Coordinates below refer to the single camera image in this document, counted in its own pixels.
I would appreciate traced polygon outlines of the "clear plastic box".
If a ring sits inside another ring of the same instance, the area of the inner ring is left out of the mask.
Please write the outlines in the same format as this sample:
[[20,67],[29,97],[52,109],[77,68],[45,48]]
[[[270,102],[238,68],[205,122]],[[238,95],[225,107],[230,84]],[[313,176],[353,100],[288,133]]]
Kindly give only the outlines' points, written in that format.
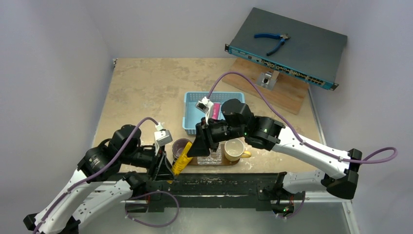
[[219,165],[222,163],[222,146],[219,145],[216,151],[211,151],[209,156],[197,157],[198,165]]

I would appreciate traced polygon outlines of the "yellow toothbrush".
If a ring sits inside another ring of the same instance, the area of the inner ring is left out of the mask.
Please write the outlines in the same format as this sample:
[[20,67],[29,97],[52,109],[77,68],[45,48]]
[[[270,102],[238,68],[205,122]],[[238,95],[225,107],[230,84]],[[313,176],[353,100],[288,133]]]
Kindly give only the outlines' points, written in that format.
[[188,163],[192,160],[191,157],[188,157],[187,154],[192,146],[192,143],[188,143],[184,150],[182,151],[181,155],[178,159],[174,162],[172,166],[172,172],[175,177],[177,177],[188,165]]

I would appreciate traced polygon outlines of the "purple translucent cup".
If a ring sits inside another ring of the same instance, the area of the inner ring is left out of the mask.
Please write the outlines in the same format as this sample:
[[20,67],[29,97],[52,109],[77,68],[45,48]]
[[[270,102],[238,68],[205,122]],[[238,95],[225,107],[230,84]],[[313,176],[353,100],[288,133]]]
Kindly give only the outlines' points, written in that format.
[[178,159],[178,157],[181,155],[182,151],[188,143],[192,143],[192,141],[187,138],[180,138],[173,143],[172,154],[174,161]]

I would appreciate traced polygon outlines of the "light blue plastic basket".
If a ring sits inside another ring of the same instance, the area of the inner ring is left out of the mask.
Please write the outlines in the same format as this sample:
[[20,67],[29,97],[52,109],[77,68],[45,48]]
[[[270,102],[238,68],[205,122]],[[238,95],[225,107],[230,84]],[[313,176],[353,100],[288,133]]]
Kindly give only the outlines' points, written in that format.
[[[184,115],[182,120],[182,127],[189,136],[195,136],[195,125],[200,122],[201,118],[205,114],[198,110],[195,105],[197,101],[206,97],[208,92],[186,92],[184,95]],[[210,100],[213,103],[219,103],[222,105],[224,102],[230,99],[237,99],[242,103],[245,103],[244,94],[241,92],[216,92],[213,91]]]

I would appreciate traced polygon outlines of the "yellow mug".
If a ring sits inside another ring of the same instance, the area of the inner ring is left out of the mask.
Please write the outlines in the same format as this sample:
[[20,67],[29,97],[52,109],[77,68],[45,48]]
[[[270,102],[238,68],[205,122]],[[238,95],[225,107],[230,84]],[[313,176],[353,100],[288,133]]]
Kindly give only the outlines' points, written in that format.
[[240,139],[228,140],[224,144],[224,155],[225,158],[231,162],[235,162],[241,158],[252,157],[251,152],[245,149],[245,145]]

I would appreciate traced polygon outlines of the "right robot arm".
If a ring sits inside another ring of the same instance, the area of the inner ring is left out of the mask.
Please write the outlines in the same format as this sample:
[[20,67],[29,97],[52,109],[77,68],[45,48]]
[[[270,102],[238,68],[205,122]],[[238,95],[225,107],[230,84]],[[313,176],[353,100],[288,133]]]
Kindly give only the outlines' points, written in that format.
[[211,118],[214,104],[206,97],[195,107],[205,117],[195,125],[196,137],[188,157],[208,156],[223,141],[244,137],[246,144],[292,156],[317,168],[307,173],[281,173],[274,184],[274,194],[286,198],[304,191],[326,190],[342,199],[353,199],[357,189],[361,151],[342,151],[327,147],[300,135],[270,117],[255,116],[247,104],[230,99],[221,105],[223,120]]

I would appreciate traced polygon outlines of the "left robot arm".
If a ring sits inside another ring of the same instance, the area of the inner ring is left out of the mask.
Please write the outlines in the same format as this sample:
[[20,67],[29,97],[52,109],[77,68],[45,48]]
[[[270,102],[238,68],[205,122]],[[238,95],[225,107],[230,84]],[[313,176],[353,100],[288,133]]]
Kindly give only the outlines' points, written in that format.
[[123,200],[150,200],[162,188],[155,181],[174,179],[165,151],[172,137],[161,124],[152,145],[142,145],[140,137],[140,129],[124,125],[89,149],[55,199],[24,218],[26,228],[36,234],[77,234]]

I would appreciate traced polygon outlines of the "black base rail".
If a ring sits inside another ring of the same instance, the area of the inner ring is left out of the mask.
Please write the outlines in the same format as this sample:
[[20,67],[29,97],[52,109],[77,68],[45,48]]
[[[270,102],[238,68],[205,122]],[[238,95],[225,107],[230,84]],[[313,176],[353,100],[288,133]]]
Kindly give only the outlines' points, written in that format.
[[282,188],[284,173],[183,173],[172,183],[149,180],[144,173],[118,173],[109,181],[132,181],[132,198],[148,212],[165,208],[233,208],[292,212],[288,204],[299,205],[304,192],[291,194]]

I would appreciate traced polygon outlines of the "metal bracket stand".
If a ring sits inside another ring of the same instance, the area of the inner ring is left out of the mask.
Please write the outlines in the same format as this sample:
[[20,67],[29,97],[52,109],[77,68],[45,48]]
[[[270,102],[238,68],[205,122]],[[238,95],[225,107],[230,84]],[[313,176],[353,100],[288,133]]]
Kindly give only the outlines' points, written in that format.
[[256,85],[264,89],[272,91],[276,82],[278,81],[278,75],[273,72],[262,72],[257,78]]

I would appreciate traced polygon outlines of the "grey network switch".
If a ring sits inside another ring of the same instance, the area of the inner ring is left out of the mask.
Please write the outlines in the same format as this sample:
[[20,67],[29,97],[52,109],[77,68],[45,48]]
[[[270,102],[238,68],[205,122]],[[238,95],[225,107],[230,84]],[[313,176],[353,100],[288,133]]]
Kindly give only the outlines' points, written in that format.
[[282,74],[335,90],[348,37],[308,23],[252,8],[225,51]]

